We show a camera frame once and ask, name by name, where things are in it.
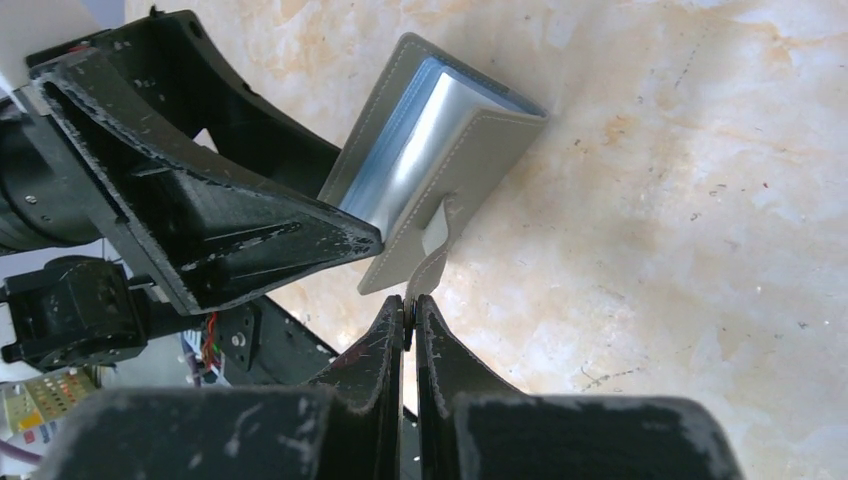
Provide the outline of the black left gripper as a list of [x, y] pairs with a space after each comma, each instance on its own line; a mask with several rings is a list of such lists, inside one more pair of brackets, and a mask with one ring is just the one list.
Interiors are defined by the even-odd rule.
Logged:
[[[70, 255], [3, 276], [1, 303], [13, 328], [1, 346], [4, 365], [113, 365], [152, 339], [200, 328], [212, 342], [243, 336], [232, 350], [248, 365], [259, 304], [239, 304], [382, 249], [374, 226], [231, 162], [207, 130], [189, 138], [96, 47], [37, 65], [30, 77], [102, 197], [96, 225], [138, 272], [130, 277], [114, 261]], [[3, 255], [54, 244], [25, 219], [18, 187], [41, 189], [38, 204], [56, 200], [56, 215], [92, 230], [53, 180], [17, 107], [2, 99]], [[157, 296], [152, 278], [168, 297]]]

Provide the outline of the grey leather card holder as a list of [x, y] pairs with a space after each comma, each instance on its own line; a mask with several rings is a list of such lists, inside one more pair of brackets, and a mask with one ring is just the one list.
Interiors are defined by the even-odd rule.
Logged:
[[380, 233], [358, 291], [432, 292], [452, 245], [547, 121], [531, 98], [403, 34], [319, 195]]

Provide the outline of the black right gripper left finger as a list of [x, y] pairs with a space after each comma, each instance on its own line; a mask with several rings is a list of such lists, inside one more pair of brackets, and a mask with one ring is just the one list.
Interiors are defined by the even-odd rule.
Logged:
[[65, 420], [38, 479], [398, 479], [404, 303], [294, 386], [95, 393]]

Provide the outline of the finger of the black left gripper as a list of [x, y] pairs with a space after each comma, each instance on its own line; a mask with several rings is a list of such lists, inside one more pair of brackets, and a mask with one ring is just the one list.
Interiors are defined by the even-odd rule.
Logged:
[[191, 10], [148, 16], [93, 37], [135, 92], [218, 153], [307, 197], [318, 196], [340, 150], [272, 105], [233, 69]]

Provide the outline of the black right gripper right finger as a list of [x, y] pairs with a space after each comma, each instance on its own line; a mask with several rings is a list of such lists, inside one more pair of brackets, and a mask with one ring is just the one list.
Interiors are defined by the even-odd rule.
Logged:
[[415, 306], [426, 479], [739, 479], [725, 432], [681, 397], [531, 395], [449, 329], [435, 300]]

